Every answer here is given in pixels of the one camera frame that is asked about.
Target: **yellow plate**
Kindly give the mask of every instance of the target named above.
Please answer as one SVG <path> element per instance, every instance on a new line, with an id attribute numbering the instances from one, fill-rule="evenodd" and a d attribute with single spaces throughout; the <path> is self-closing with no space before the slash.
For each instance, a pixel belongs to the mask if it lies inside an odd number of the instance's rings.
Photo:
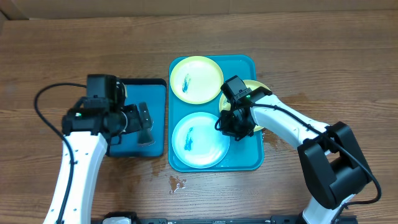
<path id="1" fill-rule="evenodd" d="M 254 80 L 243 80 L 243 82 L 252 91 L 255 90 L 256 88 L 259 88 L 260 86 L 269 90 L 269 88 L 266 85 L 262 84 L 261 82 L 257 82 Z M 218 110 L 221 112 L 222 110 L 230 110 L 230 109 L 231 109 L 230 103 L 228 103 L 226 101 L 225 95 L 222 94 L 221 98 L 220 98 L 220 102 L 218 103 Z M 263 127 L 258 126 L 258 125 L 256 125 L 256 127 L 254 127 L 254 131 L 259 131 L 261 129 L 263 129 Z"/>
<path id="2" fill-rule="evenodd" d="M 202 104 L 216 98 L 224 83 L 220 66 L 212 59 L 192 56 L 183 59 L 172 70 L 170 86 L 182 101 Z"/>

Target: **plate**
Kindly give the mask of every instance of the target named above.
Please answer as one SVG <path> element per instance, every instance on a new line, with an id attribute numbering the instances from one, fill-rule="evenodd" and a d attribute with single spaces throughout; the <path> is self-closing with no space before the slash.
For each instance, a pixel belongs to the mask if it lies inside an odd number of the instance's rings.
<path id="1" fill-rule="evenodd" d="M 170 76 L 173 93 L 191 104 L 207 103 L 221 91 L 224 83 L 220 66 L 212 59 L 192 56 L 176 64 Z"/>
<path id="2" fill-rule="evenodd" d="M 255 80 L 243 80 L 244 84 L 246 87 L 250 88 L 252 91 L 255 90 L 256 88 L 259 88 L 260 86 L 266 88 L 269 90 L 269 88 L 262 84 L 261 82 L 255 81 Z M 231 105 L 226 101 L 226 97 L 224 94 L 221 95 L 220 102 L 218 103 L 218 110 L 221 112 L 222 110 L 230 110 Z M 254 131 L 259 131 L 263 129 L 263 127 L 256 125 L 254 127 Z"/>
<path id="3" fill-rule="evenodd" d="M 217 131 L 217 117 L 196 112 L 182 118 L 173 130 L 172 147 L 184 164 L 204 169 L 219 163 L 229 148 L 229 136 Z"/>

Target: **wood grain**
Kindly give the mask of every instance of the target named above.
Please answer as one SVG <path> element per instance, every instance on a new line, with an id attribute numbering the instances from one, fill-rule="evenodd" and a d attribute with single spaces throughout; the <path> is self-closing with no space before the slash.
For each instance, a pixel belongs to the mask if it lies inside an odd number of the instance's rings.
<path id="1" fill-rule="evenodd" d="M 60 167 L 61 141 L 36 116 L 37 91 L 85 83 L 89 73 L 164 78 L 183 55 L 246 54 L 257 79 L 308 116 L 348 123 L 379 179 L 382 200 L 352 206 L 360 223 L 398 218 L 398 12 L 311 12 L 227 16 L 6 21 L 0 36 L 0 223 L 41 223 Z M 40 108 L 60 127 L 79 88 L 50 90 Z M 297 153 L 264 133 L 253 172 L 183 174 L 158 159 L 106 157 L 93 217 L 221 218 L 298 214 L 310 194 Z M 169 194 L 170 176 L 186 187 Z M 369 184 L 356 199 L 374 197 Z"/>

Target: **blue mark on plate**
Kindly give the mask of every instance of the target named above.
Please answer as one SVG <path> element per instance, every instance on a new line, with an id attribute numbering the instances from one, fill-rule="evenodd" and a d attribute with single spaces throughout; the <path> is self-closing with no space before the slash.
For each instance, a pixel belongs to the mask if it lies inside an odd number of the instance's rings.
<path id="1" fill-rule="evenodd" d="M 184 78 L 184 83 L 182 84 L 182 92 L 186 93 L 188 90 L 189 83 L 191 82 L 191 78 L 189 78 L 189 73 Z"/>
<path id="2" fill-rule="evenodd" d="M 192 138 L 191 138 L 191 136 L 190 136 L 190 134 L 191 134 L 192 131 L 193 131 L 193 128 L 190 128 L 189 131 L 188 131 L 188 133 L 187 133 L 187 138 L 186 138 L 186 140 L 185 140 L 184 149 L 185 149 L 185 150 L 188 150 L 188 151 L 191 151 L 191 149 L 192 149 L 192 143 L 193 143 L 193 141 L 192 141 Z"/>

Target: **black cable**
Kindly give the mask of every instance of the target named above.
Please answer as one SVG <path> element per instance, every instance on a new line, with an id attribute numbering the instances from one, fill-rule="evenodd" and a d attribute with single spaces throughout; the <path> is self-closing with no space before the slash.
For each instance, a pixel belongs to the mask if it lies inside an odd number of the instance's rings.
<path id="1" fill-rule="evenodd" d="M 320 136 L 322 136 L 324 139 L 326 139 L 328 142 L 332 143 L 332 145 L 334 145 L 335 147 L 338 148 L 338 150 L 340 152 L 342 152 L 345 156 L 349 157 L 350 159 L 352 159 L 355 163 L 357 163 L 360 168 L 362 168 L 362 170 L 368 175 L 368 177 L 373 181 L 374 185 L 376 186 L 376 190 L 377 190 L 377 195 L 374 199 L 371 200 L 366 200 L 366 201 L 355 201 L 355 202 L 346 202 L 344 204 L 341 205 L 341 207 L 339 208 L 337 214 L 335 215 L 335 217 L 332 219 L 331 223 L 335 223 L 336 219 L 341 215 L 341 213 L 343 212 L 344 208 L 348 208 L 348 206 L 350 205 L 366 205 L 366 204 L 371 204 L 371 203 L 375 203 L 377 201 L 380 200 L 381 198 L 381 186 L 379 184 L 379 182 L 377 181 L 377 179 L 375 178 L 375 176 L 365 167 L 363 166 L 362 163 L 360 163 L 353 155 L 351 155 L 348 151 L 346 151 L 342 146 L 340 146 L 339 144 L 337 144 L 334 140 L 330 139 L 328 136 L 326 136 L 325 134 L 323 134 L 322 132 L 318 131 L 317 129 L 315 129 L 314 127 L 312 127 L 310 124 L 307 124 L 305 121 L 301 120 L 299 117 L 297 117 L 296 115 L 294 115 L 293 113 L 291 113 L 290 111 L 283 109 L 281 107 L 278 107 L 276 105 L 265 105 L 265 104 L 257 104 L 257 103 L 253 103 L 251 105 L 245 105 L 245 106 L 240 106 L 235 108 L 234 110 L 230 110 L 229 114 L 232 114 L 234 111 L 236 110 L 240 110 L 243 108 L 251 108 L 253 106 L 258 106 L 258 107 L 265 107 L 265 108 L 272 108 L 274 110 L 279 110 L 281 112 L 284 112 L 285 114 L 289 115 L 290 117 L 292 117 L 293 119 L 295 119 L 296 121 L 298 121 L 300 124 L 302 124 L 303 126 L 305 126 L 307 129 L 313 131 L 314 133 L 319 134 Z M 218 127 L 218 124 L 221 121 L 221 117 L 217 119 L 216 124 L 215 124 L 215 128 L 217 130 L 221 130 L 223 127 Z"/>
<path id="2" fill-rule="evenodd" d="M 54 125 L 52 125 L 50 123 L 50 121 L 48 121 L 47 119 L 44 118 L 43 114 L 40 112 L 39 107 L 37 106 L 37 102 L 39 100 L 39 96 L 46 90 L 56 87 L 56 86 L 77 86 L 77 87 L 83 87 L 86 88 L 86 85 L 82 85 L 82 84 L 76 84 L 76 83 L 56 83 L 53 85 L 49 85 L 44 87 L 43 89 L 41 89 L 35 96 L 35 100 L 34 100 L 34 108 L 35 111 L 37 113 L 37 115 L 41 118 L 41 120 L 48 126 L 50 127 L 55 134 L 57 134 L 57 136 L 59 136 L 59 138 L 62 139 L 62 141 L 67 145 L 67 148 L 69 150 L 69 156 L 70 156 L 70 171 L 69 171 L 69 178 L 68 178 L 68 184 L 67 184 L 67 189 L 65 191 L 65 195 L 63 196 L 63 200 L 62 200 L 62 204 L 61 204 L 61 209 L 60 209 L 60 213 L 58 215 L 58 219 L 56 224 L 61 224 L 62 223 L 62 217 L 63 217 L 63 213 L 65 211 L 65 207 L 67 205 L 67 201 L 68 201 L 68 196 L 69 196 L 69 192 L 70 192 L 70 187 L 72 186 L 72 178 L 73 178 L 73 166 L 75 165 L 75 159 L 73 158 L 73 150 L 72 147 L 70 146 L 68 140 L 63 136 L 63 134 L 58 131 Z"/>

